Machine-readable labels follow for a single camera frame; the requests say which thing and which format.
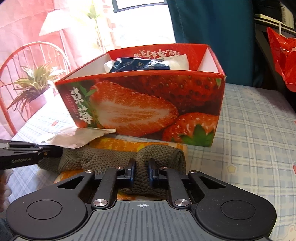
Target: table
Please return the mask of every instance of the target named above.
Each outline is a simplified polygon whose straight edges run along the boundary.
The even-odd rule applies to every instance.
[[[212,147],[188,145],[190,166],[269,200],[277,222],[270,238],[286,235],[296,223],[296,114],[277,91],[226,84]],[[74,124],[61,97],[42,107],[13,140],[39,137]],[[132,141],[147,139],[117,135]],[[36,165],[14,169],[9,201],[50,185],[56,175]]]

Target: blue plastic package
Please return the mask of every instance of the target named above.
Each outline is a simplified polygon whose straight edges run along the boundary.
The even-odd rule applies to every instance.
[[[118,58],[116,61],[111,60],[105,63],[104,67],[107,73],[133,70],[170,70],[170,66],[167,64],[143,58]]]

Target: chair backrest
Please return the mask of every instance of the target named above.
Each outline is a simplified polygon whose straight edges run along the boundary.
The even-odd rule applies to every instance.
[[[7,58],[0,68],[0,107],[13,134],[17,133],[32,114],[28,104],[23,112],[19,106],[7,109],[20,92],[15,89],[16,86],[7,84],[26,77],[22,66],[36,69],[48,62],[52,67],[56,66],[58,69],[65,70],[65,73],[59,75],[59,78],[71,72],[69,60],[63,50],[48,42],[32,42],[20,47]]]

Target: teal curtain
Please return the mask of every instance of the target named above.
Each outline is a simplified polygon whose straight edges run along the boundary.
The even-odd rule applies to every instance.
[[[210,45],[227,75],[227,83],[253,86],[255,30],[251,0],[167,2],[177,43]]]

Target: strawberry box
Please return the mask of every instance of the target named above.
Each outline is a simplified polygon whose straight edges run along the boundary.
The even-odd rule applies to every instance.
[[[105,73],[121,57],[186,54],[190,70]],[[208,45],[161,44],[108,51],[56,87],[78,127],[116,128],[117,133],[209,147],[218,124],[225,74]]]

